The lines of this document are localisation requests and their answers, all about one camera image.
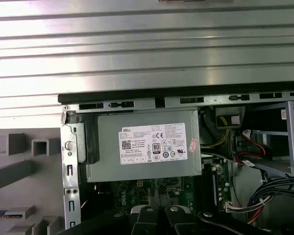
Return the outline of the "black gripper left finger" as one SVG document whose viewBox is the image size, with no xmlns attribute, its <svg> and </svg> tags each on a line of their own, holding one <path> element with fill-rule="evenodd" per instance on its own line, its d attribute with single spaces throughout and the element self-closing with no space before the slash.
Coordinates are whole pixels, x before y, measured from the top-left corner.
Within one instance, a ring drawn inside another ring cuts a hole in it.
<svg viewBox="0 0 294 235">
<path fill-rule="evenodd" d="M 60 235 L 156 235 L 158 208 L 135 206 L 130 215 L 120 211 L 106 211 L 69 229 Z"/>
</svg>

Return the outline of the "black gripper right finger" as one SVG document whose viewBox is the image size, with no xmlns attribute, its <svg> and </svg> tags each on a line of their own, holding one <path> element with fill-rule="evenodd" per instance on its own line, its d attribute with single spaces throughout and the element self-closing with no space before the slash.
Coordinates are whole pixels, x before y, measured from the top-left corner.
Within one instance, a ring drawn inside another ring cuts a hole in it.
<svg viewBox="0 0 294 235">
<path fill-rule="evenodd" d="M 225 213 L 199 212 L 193 215 L 181 206 L 165 209 L 175 235 L 269 235 L 270 233 L 243 223 Z"/>
</svg>

